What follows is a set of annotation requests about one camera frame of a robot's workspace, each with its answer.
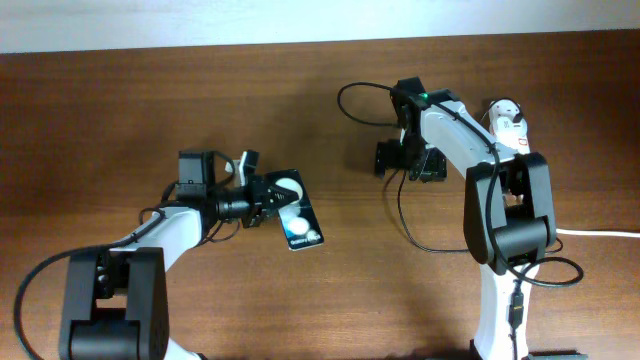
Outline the black Samsung smartphone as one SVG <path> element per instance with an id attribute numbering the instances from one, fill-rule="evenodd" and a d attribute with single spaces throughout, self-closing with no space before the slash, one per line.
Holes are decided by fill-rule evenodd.
<path id="1" fill-rule="evenodd" d="M 267 173 L 265 177 L 276 186 L 296 192 L 299 197 L 278 210 L 289 249 L 299 251 L 322 245 L 324 236 L 299 171 L 280 170 Z"/>

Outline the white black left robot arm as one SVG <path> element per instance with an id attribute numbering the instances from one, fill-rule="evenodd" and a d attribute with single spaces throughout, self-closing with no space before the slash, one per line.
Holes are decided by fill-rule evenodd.
<path id="1" fill-rule="evenodd" d="M 170 337 L 166 273 L 187 251 L 207 242 L 209 230 L 238 220 L 256 227 L 300 200 L 295 169 L 260 176 L 258 154 L 227 164 L 229 189 L 215 180 L 213 151 L 182 151 L 179 178 L 129 236 L 71 256 L 59 355 L 63 359 L 196 359 Z"/>

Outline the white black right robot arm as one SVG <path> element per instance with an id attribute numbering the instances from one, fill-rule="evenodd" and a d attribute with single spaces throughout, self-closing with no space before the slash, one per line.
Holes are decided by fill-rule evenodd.
<path id="1" fill-rule="evenodd" d="M 582 268 L 565 281 L 536 277 L 553 262 L 547 249 L 557 239 L 547 161 L 504 144 L 449 89 L 428 92 L 414 77 L 398 81 L 389 95 L 402 133 L 379 143 L 376 174 L 394 169 L 412 181 L 434 182 L 453 165 L 465 180 L 463 233 L 481 276 L 472 356 L 532 358 L 526 340 L 532 288 L 566 288 L 584 277 Z"/>

